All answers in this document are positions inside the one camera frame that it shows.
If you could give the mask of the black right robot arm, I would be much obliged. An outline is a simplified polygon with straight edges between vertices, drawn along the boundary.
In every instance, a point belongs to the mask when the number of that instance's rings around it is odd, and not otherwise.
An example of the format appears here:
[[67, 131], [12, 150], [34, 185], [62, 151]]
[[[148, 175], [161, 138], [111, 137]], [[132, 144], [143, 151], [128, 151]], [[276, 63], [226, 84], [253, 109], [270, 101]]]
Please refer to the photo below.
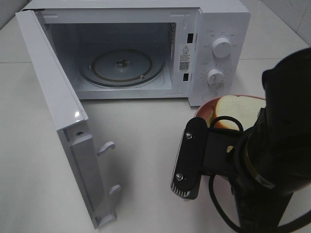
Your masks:
[[307, 212], [279, 222], [294, 192], [311, 183], [311, 50], [297, 51], [262, 74], [266, 106], [235, 150], [233, 186], [239, 233], [289, 233]]

